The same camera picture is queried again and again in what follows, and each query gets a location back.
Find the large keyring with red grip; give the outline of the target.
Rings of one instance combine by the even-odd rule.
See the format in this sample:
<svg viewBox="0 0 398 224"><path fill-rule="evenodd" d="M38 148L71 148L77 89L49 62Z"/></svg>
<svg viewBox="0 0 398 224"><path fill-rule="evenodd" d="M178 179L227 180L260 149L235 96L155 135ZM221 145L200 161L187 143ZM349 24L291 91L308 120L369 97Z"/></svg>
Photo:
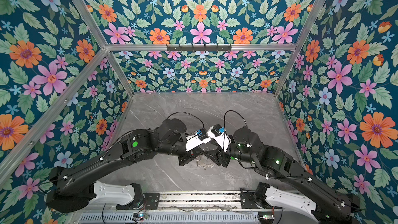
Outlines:
<svg viewBox="0 0 398 224"><path fill-rule="evenodd" d="M204 171L212 169L215 166L215 164L206 156L198 156L195 162L197 167L203 169Z"/></svg>

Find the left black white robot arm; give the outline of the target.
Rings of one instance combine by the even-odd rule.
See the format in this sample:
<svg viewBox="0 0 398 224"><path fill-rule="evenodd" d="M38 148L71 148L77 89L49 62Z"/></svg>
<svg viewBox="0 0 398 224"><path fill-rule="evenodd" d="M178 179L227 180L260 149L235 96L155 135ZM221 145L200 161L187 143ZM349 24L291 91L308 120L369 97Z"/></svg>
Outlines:
<svg viewBox="0 0 398 224"><path fill-rule="evenodd" d="M204 129L188 133L179 119L166 119L152 129L137 129L120 137L109 150L73 168L56 167L50 173L53 189L46 205L60 213L71 213L93 204L119 204L138 208L144 201L137 183L126 186L100 182L104 176L124 167L151 160L157 154L178 157L184 166L196 158L197 150L188 150L188 141L204 134Z"/></svg>

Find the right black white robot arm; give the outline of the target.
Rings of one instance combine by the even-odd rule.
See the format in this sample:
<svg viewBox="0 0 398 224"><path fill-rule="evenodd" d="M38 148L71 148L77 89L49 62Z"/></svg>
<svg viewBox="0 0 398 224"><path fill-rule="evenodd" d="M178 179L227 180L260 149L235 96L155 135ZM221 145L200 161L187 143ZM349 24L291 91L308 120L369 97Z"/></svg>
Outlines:
<svg viewBox="0 0 398 224"><path fill-rule="evenodd" d="M265 179L284 182L299 192L293 194L267 183L259 184L257 197L268 205L296 212L319 224L358 223L354 217L361 211L357 196L333 190L282 149L263 144L246 126L233 135L228 135L220 125L208 131L198 130L196 135L203 144L210 141L218 144L216 150L206 152L216 164L227 167L231 160L249 163L249 170Z"/></svg>

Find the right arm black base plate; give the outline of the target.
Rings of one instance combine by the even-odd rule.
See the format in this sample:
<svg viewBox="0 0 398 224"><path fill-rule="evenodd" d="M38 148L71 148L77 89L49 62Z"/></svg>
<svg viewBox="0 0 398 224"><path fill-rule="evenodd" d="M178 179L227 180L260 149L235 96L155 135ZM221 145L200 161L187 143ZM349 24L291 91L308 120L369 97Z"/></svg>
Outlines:
<svg viewBox="0 0 398 224"><path fill-rule="evenodd" d="M242 209L265 209L268 205L248 191L240 192L240 204Z"/></svg>

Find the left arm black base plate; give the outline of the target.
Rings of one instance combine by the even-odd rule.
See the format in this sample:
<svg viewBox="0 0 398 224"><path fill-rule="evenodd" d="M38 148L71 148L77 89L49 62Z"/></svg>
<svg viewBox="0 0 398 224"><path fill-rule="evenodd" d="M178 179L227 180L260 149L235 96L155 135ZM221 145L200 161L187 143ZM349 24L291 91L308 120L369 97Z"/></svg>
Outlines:
<svg viewBox="0 0 398 224"><path fill-rule="evenodd" d="M133 201L127 205L117 204L117 210L133 210L133 209L146 209L155 210L158 208L160 202L159 193L143 193L139 197L134 197Z"/></svg>

